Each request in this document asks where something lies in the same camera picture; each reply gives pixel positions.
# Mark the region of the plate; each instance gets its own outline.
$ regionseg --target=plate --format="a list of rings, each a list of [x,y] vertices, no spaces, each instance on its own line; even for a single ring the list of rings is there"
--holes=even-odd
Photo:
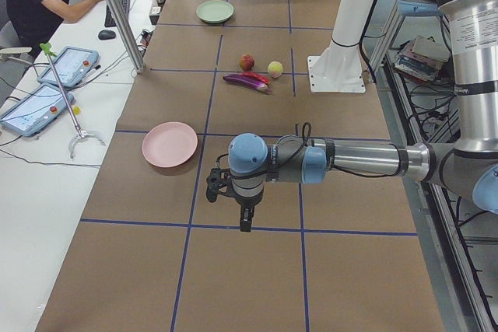
[[[206,23],[222,23],[233,15],[233,5],[223,0],[210,0],[197,7],[195,13]]]
[[[197,134],[181,122],[158,124],[143,139],[142,154],[158,167],[178,166],[192,157],[197,148]]]

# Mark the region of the green plate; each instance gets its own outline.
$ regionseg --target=green plate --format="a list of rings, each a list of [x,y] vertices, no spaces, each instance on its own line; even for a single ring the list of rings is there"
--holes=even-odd
[[[197,7],[195,12],[205,23],[222,23],[233,15],[233,5],[223,0],[210,0]]]

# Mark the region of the white stand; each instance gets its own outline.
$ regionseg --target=white stand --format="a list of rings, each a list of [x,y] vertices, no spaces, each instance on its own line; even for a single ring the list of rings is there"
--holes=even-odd
[[[358,43],[373,3],[374,0],[341,0],[333,40],[321,56],[307,59],[312,93],[365,92]]]

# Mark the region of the brown table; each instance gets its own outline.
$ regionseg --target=brown table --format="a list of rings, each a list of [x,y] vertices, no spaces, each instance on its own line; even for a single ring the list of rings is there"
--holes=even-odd
[[[220,26],[195,15],[205,1],[167,0],[37,331],[443,330],[400,179],[267,183],[252,233],[235,201],[207,202],[239,133],[389,134],[374,85],[310,93],[306,57],[328,46],[340,0],[228,0]],[[283,63],[272,95],[222,80],[244,53],[257,72]],[[158,169],[141,145],[167,121],[190,124],[198,149]]]

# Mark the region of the light blue tablet device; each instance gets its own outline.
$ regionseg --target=light blue tablet device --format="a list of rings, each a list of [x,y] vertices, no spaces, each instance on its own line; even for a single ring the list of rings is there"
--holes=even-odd
[[[71,89],[80,83],[83,77],[92,69],[99,60],[99,53],[92,50],[84,50],[77,47],[66,47],[54,59],[55,70],[59,74],[62,85]],[[55,75],[50,67],[40,74],[39,83],[49,83],[57,86]]]
[[[74,100],[67,93],[70,102]],[[0,117],[0,124],[22,136],[32,136],[44,129],[61,112],[67,109],[58,87],[41,84],[32,93],[7,110]]]

